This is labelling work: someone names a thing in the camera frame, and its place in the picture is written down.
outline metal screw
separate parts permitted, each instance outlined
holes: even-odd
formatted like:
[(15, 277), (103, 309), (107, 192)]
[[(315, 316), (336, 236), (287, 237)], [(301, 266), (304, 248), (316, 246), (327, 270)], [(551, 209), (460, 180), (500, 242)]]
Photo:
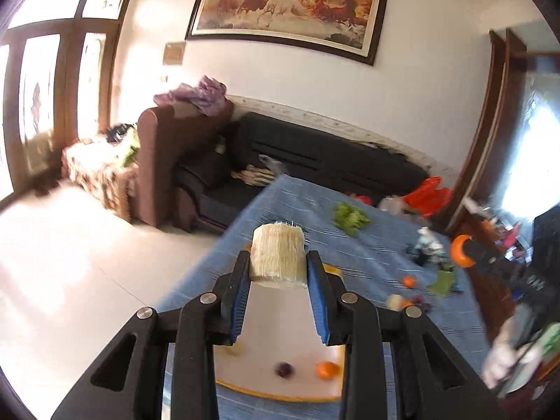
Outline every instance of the metal screw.
[(358, 296), (354, 292), (345, 292), (341, 295), (341, 300), (343, 303), (351, 305), (358, 301)]
[(422, 310), (418, 306), (409, 306), (405, 311), (408, 317), (417, 319), (422, 316)]
[(138, 316), (139, 319), (147, 319), (148, 317), (152, 317), (152, 314), (153, 310), (149, 306), (144, 306), (136, 311), (136, 316)]
[(218, 297), (216, 297), (216, 294), (214, 292), (206, 292), (201, 295), (201, 303), (204, 303), (206, 305), (214, 303), (217, 299)]

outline beige cylindrical object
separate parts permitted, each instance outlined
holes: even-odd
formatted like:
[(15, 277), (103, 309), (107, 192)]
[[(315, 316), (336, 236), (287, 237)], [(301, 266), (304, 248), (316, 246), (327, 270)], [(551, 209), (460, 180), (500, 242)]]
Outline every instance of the beige cylindrical object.
[(305, 239), (301, 227), (263, 224), (253, 232), (251, 281), (280, 289), (307, 286)]

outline orange ring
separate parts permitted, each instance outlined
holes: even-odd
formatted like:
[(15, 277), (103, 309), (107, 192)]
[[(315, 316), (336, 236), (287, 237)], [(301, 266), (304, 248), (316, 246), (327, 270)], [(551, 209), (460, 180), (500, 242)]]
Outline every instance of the orange ring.
[(468, 257), (463, 251), (463, 244), (467, 240), (472, 239), (473, 238), (470, 235), (459, 235), (453, 240), (453, 243), (451, 244), (451, 260), (458, 266), (469, 268), (474, 265), (474, 260)]

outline white floor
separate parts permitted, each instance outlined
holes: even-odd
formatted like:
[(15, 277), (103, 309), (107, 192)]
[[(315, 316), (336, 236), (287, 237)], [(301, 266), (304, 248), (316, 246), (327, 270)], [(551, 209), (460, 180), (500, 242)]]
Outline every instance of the white floor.
[(0, 366), (38, 420), (216, 239), (131, 225), (70, 183), (0, 214)]

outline picture frame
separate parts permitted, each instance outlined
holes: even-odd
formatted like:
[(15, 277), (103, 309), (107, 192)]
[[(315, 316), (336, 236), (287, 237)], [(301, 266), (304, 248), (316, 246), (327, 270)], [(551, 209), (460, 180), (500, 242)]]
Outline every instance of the picture frame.
[(387, 0), (196, 0), (186, 40), (304, 47), (373, 65)]

